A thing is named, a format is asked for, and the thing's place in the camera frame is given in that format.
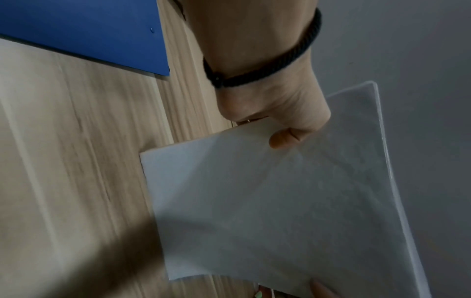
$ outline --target blue folder corner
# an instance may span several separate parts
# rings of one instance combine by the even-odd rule
[[[170,73],[156,0],[0,0],[0,34],[159,75]]]

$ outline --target black braided cord bracelet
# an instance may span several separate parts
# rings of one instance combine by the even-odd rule
[[[320,10],[316,8],[313,20],[309,24],[309,27],[307,28],[306,34],[304,35],[303,39],[288,52],[275,58],[273,61],[269,62],[268,64],[262,66],[259,69],[231,78],[225,78],[223,74],[213,72],[208,63],[206,62],[206,59],[203,58],[203,66],[206,72],[206,76],[216,89],[221,89],[224,87],[236,87],[271,76],[274,73],[287,67],[288,65],[293,63],[293,61],[299,58],[302,54],[304,54],[304,52],[311,46],[311,44],[319,34],[321,25],[322,14],[320,13]]]

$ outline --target wooden table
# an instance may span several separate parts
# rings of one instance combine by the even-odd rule
[[[232,125],[191,31],[158,5],[169,78],[0,39],[0,297],[254,294],[167,279],[139,152]]]

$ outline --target blue folder edge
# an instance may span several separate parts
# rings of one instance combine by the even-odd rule
[[[0,0],[0,34],[170,74],[156,0]]]

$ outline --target white paper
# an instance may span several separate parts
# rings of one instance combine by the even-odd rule
[[[141,154],[170,279],[219,274],[302,298],[315,277],[346,298],[430,293],[400,203],[377,86],[328,97],[301,145],[270,119]]]

